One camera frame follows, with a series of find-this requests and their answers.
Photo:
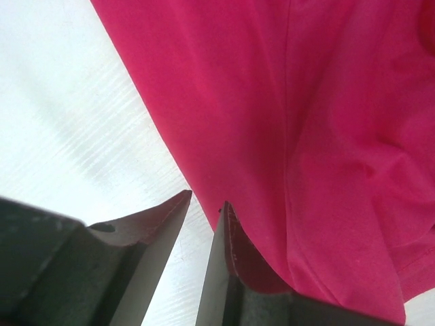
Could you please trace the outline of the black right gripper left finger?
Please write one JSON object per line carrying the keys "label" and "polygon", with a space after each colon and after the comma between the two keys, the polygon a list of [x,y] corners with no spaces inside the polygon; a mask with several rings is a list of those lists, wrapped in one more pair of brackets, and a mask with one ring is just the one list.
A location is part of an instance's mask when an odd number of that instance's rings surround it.
{"label": "black right gripper left finger", "polygon": [[2,199],[1,324],[142,324],[191,197],[89,226]]}

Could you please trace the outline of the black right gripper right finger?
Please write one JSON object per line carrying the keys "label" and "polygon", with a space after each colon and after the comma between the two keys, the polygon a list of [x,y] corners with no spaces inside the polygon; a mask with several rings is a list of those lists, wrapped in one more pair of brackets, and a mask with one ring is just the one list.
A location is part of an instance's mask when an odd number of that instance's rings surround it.
{"label": "black right gripper right finger", "polygon": [[197,325],[388,325],[305,297],[269,266],[243,230],[229,202],[220,209]]}

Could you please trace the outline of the pink t shirt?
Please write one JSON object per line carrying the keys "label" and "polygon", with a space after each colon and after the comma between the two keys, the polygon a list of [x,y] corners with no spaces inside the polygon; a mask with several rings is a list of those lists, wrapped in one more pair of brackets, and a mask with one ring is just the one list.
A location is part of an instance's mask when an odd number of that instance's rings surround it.
{"label": "pink t shirt", "polygon": [[433,1],[94,1],[211,225],[297,292],[405,322],[434,288]]}

